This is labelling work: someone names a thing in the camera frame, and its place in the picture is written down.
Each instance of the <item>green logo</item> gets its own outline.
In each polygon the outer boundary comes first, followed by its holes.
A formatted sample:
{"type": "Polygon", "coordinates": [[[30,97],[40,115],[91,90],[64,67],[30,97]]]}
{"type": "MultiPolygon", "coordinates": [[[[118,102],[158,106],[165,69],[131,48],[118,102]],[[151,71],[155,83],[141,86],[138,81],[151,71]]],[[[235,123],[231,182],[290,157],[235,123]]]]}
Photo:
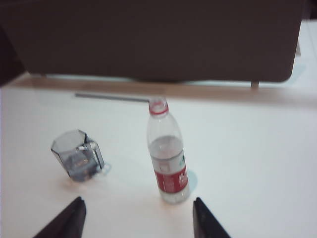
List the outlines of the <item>green logo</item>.
{"type": "Polygon", "coordinates": [[[183,165],[185,163],[185,155],[183,155],[183,158],[179,161],[179,166],[183,165]]]}

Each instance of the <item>white table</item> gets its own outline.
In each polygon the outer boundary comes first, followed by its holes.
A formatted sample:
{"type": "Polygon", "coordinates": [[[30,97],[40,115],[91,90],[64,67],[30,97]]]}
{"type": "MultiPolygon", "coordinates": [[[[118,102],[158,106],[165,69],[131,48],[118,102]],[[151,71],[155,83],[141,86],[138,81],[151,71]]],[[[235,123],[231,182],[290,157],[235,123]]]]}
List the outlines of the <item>white table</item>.
{"type": "Polygon", "coordinates": [[[87,206],[83,238],[193,237],[199,196],[233,238],[317,237],[317,58],[309,35],[282,84],[145,84],[24,75],[1,89],[1,234],[32,237],[68,203],[87,206]],[[165,94],[184,138],[192,193],[164,203],[146,145],[144,103],[84,99],[78,91],[165,94]],[[63,132],[95,139],[107,175],[73,183],[50,151],[63,132]]]}

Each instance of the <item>bottle label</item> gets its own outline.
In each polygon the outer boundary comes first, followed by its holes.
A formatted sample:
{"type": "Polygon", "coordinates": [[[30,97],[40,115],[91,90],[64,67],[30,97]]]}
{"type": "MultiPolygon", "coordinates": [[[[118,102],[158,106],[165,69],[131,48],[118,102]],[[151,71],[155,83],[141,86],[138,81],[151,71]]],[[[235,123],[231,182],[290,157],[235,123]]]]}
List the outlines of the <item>bottle label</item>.
{"type": "Polygon", "coordinates": [[[169,193],[181,191],[188,183],[184,151],[170,159],[152,157],[158,187],[169,193]]]}

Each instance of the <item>dark panel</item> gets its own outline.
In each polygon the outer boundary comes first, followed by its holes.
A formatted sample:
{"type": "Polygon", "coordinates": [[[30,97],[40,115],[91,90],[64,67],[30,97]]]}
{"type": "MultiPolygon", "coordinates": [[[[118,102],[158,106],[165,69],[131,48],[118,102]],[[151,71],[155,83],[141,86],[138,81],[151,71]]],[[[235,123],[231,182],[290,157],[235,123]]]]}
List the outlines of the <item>dark panel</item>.
{"type": "Polygon", "coordinates": [[[2,8],[27,70],[141,79],[283,81],[302,0],[38,0],[2,8]]]}
{"type": "Polygon", "coordinates": [[[0,87],[24,71],[10,40],[0,26],[0,87]]]}

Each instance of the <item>clear glass mug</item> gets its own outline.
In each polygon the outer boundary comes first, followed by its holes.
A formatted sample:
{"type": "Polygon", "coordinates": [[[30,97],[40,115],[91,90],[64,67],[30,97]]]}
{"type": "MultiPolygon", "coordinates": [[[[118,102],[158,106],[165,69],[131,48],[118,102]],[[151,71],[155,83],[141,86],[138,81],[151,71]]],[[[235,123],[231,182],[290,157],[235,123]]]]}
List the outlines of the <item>clear glass mug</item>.
{"type": "Polygon", "coordinates": [[[59,136],[51,151],[74,181],[86,181],[105,166],[98,144],[81,130],[59,136]]]}

